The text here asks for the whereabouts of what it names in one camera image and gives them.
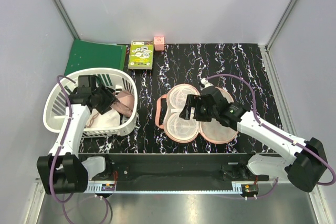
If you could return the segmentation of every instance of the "green folder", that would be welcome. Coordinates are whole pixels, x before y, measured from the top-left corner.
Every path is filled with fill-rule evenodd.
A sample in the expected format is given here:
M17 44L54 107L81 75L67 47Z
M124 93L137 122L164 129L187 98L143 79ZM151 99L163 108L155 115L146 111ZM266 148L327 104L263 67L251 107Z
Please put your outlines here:
M72 44L65 75L87 68L123 70L126 46L100 44L75 39Z

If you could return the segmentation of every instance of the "gray wall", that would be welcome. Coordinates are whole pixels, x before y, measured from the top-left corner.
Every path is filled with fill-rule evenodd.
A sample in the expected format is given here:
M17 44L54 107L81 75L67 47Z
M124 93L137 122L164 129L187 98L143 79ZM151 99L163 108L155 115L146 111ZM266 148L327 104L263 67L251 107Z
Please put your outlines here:
M42 122L72 37L51 0L0 0L0 216L22 223L36 161L56 139Z
M290 0L62 0L81 39L265 44Z
M298 134L320 139L336 169L336 0L298 0L271 48ZM330 180L326 172L322 181ZM336 185L323 187L336 221Z

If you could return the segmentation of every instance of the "plastic basket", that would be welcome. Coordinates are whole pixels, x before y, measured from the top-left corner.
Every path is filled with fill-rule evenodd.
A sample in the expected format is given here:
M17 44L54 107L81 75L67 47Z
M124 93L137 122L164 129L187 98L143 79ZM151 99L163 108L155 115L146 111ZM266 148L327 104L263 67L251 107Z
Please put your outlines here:
M132 116L123 124L117 127L85 128L82 137L105 137L111 135L125 136L130 134L136 124L136 107L138 103L138 94L134 81L123 71L112 68L89 68L69 74L68 77L78 82L78 76L86 74L95 74L100 77L103 84L116 91L128 90L134 95L134 108ZM62 85L70 93L77 84L63 78ZM60 86L57 84L52 89L43 111L44 126L51 132L59 133L65 120L65 96Z

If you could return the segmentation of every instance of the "pink small box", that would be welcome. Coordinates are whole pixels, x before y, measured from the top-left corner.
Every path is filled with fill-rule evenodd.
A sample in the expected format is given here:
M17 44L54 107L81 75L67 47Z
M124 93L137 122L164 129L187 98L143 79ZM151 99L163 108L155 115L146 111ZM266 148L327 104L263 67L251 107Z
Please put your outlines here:
M154 37L155 51L164 51L164 37Z

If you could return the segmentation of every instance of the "table surface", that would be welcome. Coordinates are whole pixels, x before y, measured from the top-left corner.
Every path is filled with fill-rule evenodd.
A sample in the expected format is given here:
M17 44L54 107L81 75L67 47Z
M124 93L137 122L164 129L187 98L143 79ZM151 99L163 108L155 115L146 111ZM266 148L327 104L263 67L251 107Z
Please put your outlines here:
M282 128L275 99L257 44L167 44L154 53L153 70L128 70L138 91L138 118L128 136L82 139L81 153L252 153L273 152L254 138L238 134L228 144L211 144L198 136L188 144L169 139L155 126L156 101L178 84L188 83L199 89L200 78L218 73L242 77L255 90L257 110L266 121ZM231 78L211 80L232 97L252 108L247 86Z

